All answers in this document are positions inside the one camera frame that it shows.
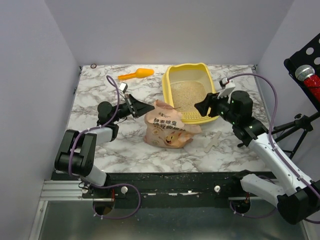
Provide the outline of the red silver microphone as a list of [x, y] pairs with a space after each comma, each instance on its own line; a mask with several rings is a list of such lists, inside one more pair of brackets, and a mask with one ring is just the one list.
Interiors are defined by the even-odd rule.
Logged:
[[295, 77], [320, 101], [320, 78], [316, 75], [315, 69], [312, 66], [307, 64], [301, 65], [296, 69]]

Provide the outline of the orange plastic scoop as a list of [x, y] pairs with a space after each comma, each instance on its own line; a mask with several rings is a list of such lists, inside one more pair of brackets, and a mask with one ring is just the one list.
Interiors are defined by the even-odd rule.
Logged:
[[133, 79], [133, 78], [146, 78], [149, 76], [152, 76], [155, 73], [155, 71], [153, 69], [149, 69], [149, 68], [138, 68], [135, 72], [133, 73], [129, 73], [129, 74], [125, 74], [125, 75], [119, 75], [117, 77], [118, 80], [120, 81], [125, 81], [125, 80], [129, 80], [129, 79]]

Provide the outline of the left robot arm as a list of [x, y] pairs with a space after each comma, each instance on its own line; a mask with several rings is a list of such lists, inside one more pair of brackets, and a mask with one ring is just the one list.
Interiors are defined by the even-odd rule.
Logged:
[[131, 94], [126, 94], [124, 100], [124, 103], [114, 106], [107, 101], [101, 102], [97, 107], [97, 126], [82, 132], [67, 130], [54, 161], [56, 170], [94, 185], [93, 191], [101, 198], [110, 194], [111, 185], [108, 183], [109, 175], [94, 164], [96, 146], [117, 138], [119, 126], [115, 122], [128, 116], [139, 118], [155, 109]]

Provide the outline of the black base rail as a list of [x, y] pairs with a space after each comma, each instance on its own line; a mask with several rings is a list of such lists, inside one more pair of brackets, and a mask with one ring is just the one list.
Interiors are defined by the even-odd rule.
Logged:
[[230, 200], [248, 202], [240, 176], [242, 172], [111, 173], [111, 189], [91, 186], [82, 196], [94, 203], [114, 197], [117, 209], [227, 208]]

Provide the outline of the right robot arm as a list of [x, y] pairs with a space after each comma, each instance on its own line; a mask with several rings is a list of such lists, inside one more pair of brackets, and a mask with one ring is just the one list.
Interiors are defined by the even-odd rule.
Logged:
[[275, 206], [282, 218], [295, 225], [320, 210], [320, 183], [305, 175], [279, 148], [268, 129], [253, 117], [253, 100], [242, 90], [231, 96], [208, 93], [196, 103], [201, 116], [222, 117], [232, 125], [234, 135], [265, 163], [278, 180], [273, 184], [243, 170], [230, 183], [230, 191], [241, 196], [254, 194]]

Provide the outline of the yellow litter box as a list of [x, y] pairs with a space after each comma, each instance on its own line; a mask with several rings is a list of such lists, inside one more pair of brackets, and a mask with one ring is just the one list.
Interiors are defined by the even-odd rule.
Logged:
[[201, 116], [194, 107], [208, 93], [215, 93], [215, 86], [206, 64], [184, 63], [171, 65], [162, 76], [164, 102], [182, 114], [185, 124], [202, 125], [216, 120]]

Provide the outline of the black music stand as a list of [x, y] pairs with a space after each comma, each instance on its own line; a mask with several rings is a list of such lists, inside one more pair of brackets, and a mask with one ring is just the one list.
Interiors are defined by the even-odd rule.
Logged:
[[277, 32], [261, 59], [256, 63], [256, 72], [270, 80], [277, 91], [277, 113], [273, 132], [277, 143], [293, 158], [302, 156], [309, 149], [318, 150], [316, 141], [320, 134], [320, 122], [314, 125], [306, 119], [315, 120], [320, 115], [319, 84], [306, 86], [296, 79], [296, 69], [310, 65], [320, 73], [320, 36], [308, 43], [306, 37], [297, 33]]

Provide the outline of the pink cat litter bag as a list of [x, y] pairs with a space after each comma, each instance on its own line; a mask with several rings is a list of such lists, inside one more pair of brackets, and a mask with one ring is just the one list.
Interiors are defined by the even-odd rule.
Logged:
[[182, 113], [171, 105], [156, 100], [154, 110], [144, 116], [146, 134], [144, 142], [155, 147], [181, 149], [193, 141], [193, 137], [202, 133], [197, 124], [182, 122]]

